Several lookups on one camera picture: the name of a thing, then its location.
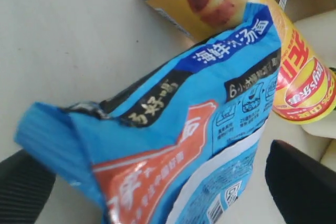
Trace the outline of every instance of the blue plastic bag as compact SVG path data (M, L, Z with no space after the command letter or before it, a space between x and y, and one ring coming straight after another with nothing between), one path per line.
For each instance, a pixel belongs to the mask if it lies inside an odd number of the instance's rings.
M111 100L67 109L34 104L16 141L99 205L105 198L112 223L162 224L172 210L168 223L215 223L251 175L280 46L268 7L248 4L236 29ZM188 181L193 173L202 177ZM181 191L187 181L189 194Z

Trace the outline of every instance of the yellow can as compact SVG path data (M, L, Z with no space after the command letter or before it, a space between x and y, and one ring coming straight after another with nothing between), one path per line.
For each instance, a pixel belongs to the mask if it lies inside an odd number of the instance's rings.
M318 59L275 0L145 0L195 42L239 25L247 2L267 4L282 41L273 110L293 123L317 121L336 106L336 76Z

